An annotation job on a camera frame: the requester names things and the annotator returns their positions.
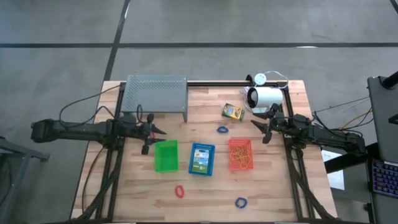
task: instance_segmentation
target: perforated metal cover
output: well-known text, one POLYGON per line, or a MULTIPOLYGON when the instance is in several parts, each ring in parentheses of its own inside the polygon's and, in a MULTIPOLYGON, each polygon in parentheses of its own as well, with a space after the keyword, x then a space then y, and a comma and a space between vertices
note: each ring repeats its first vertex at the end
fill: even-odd
POLYGON ((184 75, 129 75, 122 101, 122 112, 185 112, 187 77, 184 75))

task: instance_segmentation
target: orange plastic basket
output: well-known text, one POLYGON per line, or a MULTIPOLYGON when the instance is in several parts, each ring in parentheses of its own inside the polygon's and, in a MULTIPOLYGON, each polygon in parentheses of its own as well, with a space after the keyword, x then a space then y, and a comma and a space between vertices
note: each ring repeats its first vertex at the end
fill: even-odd
POLYGON ((229 168, 231 170, 253 169, 253 153, 250 139, 230 139, 229 168))

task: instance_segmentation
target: concrete floor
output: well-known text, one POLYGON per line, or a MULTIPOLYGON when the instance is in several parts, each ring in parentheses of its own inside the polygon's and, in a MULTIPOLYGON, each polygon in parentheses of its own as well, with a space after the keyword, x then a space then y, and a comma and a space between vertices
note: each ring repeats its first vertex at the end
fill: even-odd
MULTIPOLYGON (((124 0, 0 0, 0 43, 112 43, 124 0)), ((388 0, 133 0, 121 42, 396 42, 398 15, 388 0)), ((101 89, 111 49, 0 49, 0 135, 51 153, 32 161, 13 223, 70 215, 87 142, 34 144, 30 123, 57 118, 67 103, 101 89), (68 180, 62 185, 59 180, 68 180)), ((277 70, 305 80, 313 110, 367 96, 366 78, 397 70, 396 48, 119 49, 111 80, 130 74, 186 74, 190 80, 242 80, 277 70)), ((82 121, 97 98, 65 119, 82 121)), ((320 113, 331 127, 367 111, 369 102, 320 113)), ((373 126, 358 128, 367 144, 373 126)), ((345 171, 333 190, 344 220, 366 221, 364 168, 345 171)))

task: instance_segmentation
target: butcher block tabletop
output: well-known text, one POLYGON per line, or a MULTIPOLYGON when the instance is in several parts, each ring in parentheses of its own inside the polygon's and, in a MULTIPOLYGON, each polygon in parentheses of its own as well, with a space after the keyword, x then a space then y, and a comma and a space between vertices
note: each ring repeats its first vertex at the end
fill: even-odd
MULTIPOLYGON (((104 82, 103 90, 119 84, 120 82, 104 82)), ((241 89, 242 87, 221 86, 188 87, 187 123, 184 123, 181 114, 155 114, 154 123, 167 133, 164 136, 156 134, 156 137, 178 140, 179 171, 177 172, 155 172, 154 146, 150 147, 148 155, 141 155, 143 141, 126 139, 114 208, 114 222, 296 221, 282 135, 274 133, 270 143, 265 145, 262 144, 264 135, 250 120, 263 123, 266 121, 248 111, 242 122, 221 116, 225 103, 244 106, 243 96, 239 92, 241 89), (219 126, 226 126, 229 133, 218 133, 216 130, 219 126), (232 138, 251 140, 253 170, 229 169, 228 140, 232 138), (194 142, 215 145, 211 177, 188 173, 194 142), (178 185, 183 186, 185 190, 183 198, 178 198, 175 194, 178 185), (236 208, 235 200, 238 197, 248 200, 245 208, 236 208)), ((107 106, 111 111, 115 111, 118 93, 118 88, 103 93, 98 107, 107 106)), ((294 113, 311 117, 304 82, 289 81, 289 93, 294 113)), ((110 118, 111 116, 104 110, 97 114, 95 122, 110 118)), ((81 215, 83 185, 90 165, 101 148, 97 142, 90 142, 88 145, 72 218, 81 215)), ((311 191, 326 210, 336 216, 320 148, 308 146, 303 152, 311 191)), ((85 208, 100 189, 105 159, 106 150, 102 150, 87 183, 85 208)), ((104 217, 108 212, 109 195, 110 190, 104 200, 104 217)), ((305 211, 305 198, 301 191, 300 199, 305 211)))

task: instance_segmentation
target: black stand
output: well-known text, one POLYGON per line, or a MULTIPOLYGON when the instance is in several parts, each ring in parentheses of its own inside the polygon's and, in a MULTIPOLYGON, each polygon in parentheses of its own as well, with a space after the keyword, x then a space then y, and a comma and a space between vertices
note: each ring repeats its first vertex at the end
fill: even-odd
POLYGON ((21 187, 22 180, 25 175, 25 171, 27 169, 27 165, 29 164, 30 158, 38 158, 41 162, 47 162, 50 154, 45 154, 39 151, 35 151, 32 149, 28 149, 22 146, 18 146, 14 143, 11 143, 4 138, 0 138, 0 154, 4 157, 14 156, 19 157, 21 159, 21 163, 19 164, 17 175, 12 179, 10 190, 6 194, 6 198, 4 200, 3 205, 0 210, 0 223, 9 223, 9 216, 11 214, 12 209, 14 208, 15 201, 17 199, 17 193, 19 188, 21 187))
POLYGON ((358 164, 362 164, 368 160, 368 155, 355 156, 345 154, 325 162, 326 173, 330 174, 342 169, 346 169, 358 164))

